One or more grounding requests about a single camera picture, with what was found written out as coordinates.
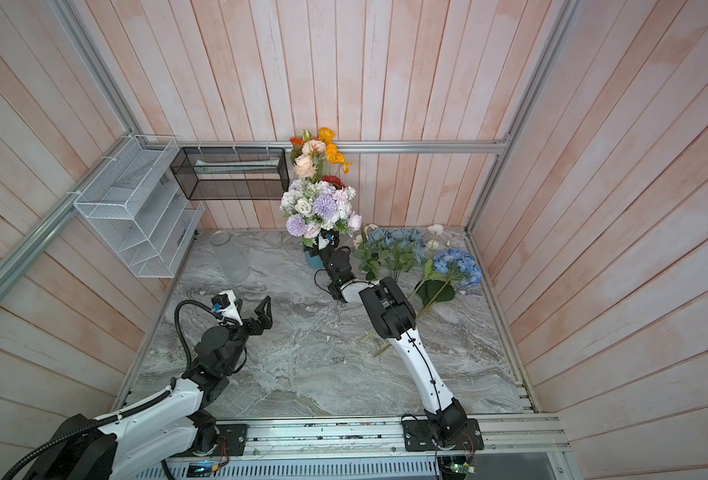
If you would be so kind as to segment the teal ceramic vase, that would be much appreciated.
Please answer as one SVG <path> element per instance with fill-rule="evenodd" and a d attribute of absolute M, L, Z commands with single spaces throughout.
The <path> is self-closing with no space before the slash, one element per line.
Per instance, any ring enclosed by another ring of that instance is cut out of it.
<path fill-rule="evenodd" d="M 305 250 L 304 254 L 306 262 L 312 270 L 324 269 L 324 262 L 318 255 L 313 255 L 310 250 Z"/>

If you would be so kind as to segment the lilac pompom flower spray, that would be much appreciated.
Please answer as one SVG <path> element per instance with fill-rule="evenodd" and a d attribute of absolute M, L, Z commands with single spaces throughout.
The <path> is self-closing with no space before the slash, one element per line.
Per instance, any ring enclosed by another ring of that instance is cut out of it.
<path fill-rule="evenodd" d="M 294 180 L 280 202 L 288 233 L 314 239 L 323 230 L 335 230 L 339 220 L 337 191 L 329 182 Z"/>

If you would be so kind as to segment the dusty blue rose bunch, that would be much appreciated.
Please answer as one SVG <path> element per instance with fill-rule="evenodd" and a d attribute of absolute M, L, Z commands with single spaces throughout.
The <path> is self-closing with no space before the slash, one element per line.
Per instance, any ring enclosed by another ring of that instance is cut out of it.
<path fill-rule="evenodd" d="M 370 226 L 358 237 L 354 256 L 368 281 L 382 278 L 383 272 L 399 280 L 402 273 L 425 263 L 425 248 L 424 236 L 417 229 Z"/>

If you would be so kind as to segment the red gerbera stem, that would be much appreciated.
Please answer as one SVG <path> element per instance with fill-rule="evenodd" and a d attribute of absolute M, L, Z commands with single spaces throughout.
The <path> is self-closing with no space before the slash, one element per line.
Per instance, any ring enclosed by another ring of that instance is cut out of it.
<path fill-rule="evenodd" d="M 346 188 L 346 184 L 337 176 L 325 175 L 321 178 L 321 180 L 334 186 L 337 190 Z"/>

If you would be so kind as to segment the peach rose spray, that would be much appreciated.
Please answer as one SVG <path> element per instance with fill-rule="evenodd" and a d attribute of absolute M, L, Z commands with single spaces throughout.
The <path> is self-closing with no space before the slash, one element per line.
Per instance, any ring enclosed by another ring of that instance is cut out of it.
<path fill-rule="evenodd" d="M 326 164 L 325 144 L 304 130 L 300 137 L 305 144 L 300 150 L 292 149 L 291 161 L 297 179 L 316 182 L 324 175 Z"/>

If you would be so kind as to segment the orange gerbera stem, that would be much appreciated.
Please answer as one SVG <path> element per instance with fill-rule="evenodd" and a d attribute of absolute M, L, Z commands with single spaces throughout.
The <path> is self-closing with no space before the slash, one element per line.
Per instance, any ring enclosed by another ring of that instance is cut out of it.
<path fill-rule="evenodd" d="M 297 150 L 300 150 L 303 147 L 303 145 L 305 144 L 305 141 L 302 140 L 301 138 L 298 138 L 298 137 L 292 137 L 290 139 L 290 142 L 291 142 L 293 148 L 297 149 Z"/>

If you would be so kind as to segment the yellow poppy spray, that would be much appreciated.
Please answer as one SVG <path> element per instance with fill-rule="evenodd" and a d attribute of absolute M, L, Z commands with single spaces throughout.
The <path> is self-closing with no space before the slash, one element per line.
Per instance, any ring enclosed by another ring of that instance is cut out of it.
<path fill-rule="evenodd" d="M 325 144 L 326 161 L 337 168 L 336 173 L 347 175 L 350 173 L 352 162 L 349 162 L 345 155 L 338 149 L 334 143 L 336 134 L 333 130 L 322 127 L 318 132 L 318 139 Z"/>

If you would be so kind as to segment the clear glass vase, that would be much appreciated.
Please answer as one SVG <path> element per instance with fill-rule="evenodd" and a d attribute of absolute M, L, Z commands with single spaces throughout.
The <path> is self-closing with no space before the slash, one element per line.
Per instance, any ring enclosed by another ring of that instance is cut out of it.
<path fill-rule="evenodd" d="M 248 280 L 251 273 L 248 258 L 231 232 L 215 232 L 210 238 L 210 244 L 222 272 L 231 284 L 241 285 Z"/>

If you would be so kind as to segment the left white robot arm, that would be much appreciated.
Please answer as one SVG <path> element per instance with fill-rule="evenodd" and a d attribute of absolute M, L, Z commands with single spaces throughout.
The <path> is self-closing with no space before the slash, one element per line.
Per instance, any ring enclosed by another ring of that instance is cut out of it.
<path fill-rule="evenodd" d="M 67 419 L 50 440 L 16 462 L 6 478 L 130 479 L 181 453 L 225 452 L 217 421 L 206 408 L 244 367 L 248 339 L 272 327 L 271 299 L 265 297 L 248 318 L 241 316 L 242 301 L 231 290 L 215 295 L 210 304 L 191 304 L 216 324 L 195 347 L 183 348 L 181 376 L 157 394 L 110 414 Z"/>

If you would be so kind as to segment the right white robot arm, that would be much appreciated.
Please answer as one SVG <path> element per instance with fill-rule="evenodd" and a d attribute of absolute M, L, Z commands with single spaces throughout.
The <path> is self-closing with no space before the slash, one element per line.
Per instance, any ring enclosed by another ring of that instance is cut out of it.
<path fill-rule="evenodd" d="M 365 307 L 375 332 L 398 352 L 418 387 L 433 434 L 437 440 L 449 442 L 461 433 L 468 416 L 423 345 L 411 301 L 390 276 L 379 281 L 357 279 L 351 251 L 339 243 L 336 233 L 324 230 L 310 248 L 310 255 L 320 259 L 330 279 L 325 290 L 335 300 Z"/>

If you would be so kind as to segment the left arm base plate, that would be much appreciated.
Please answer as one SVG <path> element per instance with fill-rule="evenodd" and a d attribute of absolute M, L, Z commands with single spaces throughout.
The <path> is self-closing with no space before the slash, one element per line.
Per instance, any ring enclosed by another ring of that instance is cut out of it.
<path fill-rule="evenodd" d="M 246 423 L 218 423 L 198 432 L 194 443 L 187 450 L 173 455 L 173 458 L 206 457 L 225 460 L 227 457 L 244 455 L 248 438 Z"/>

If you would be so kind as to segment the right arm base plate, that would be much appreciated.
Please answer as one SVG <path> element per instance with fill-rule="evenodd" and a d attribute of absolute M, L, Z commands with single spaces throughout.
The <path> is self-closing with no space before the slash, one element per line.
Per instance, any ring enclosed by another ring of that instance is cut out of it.
<path fill-rule="evenodd" d="M 438 422 L 412 414 L 400 418 L 404 446 L 408 452 L 459 451 L 476 453 L 485 448 L 479 422 L 467 418 L 463 425 L 440 427 Z"/>

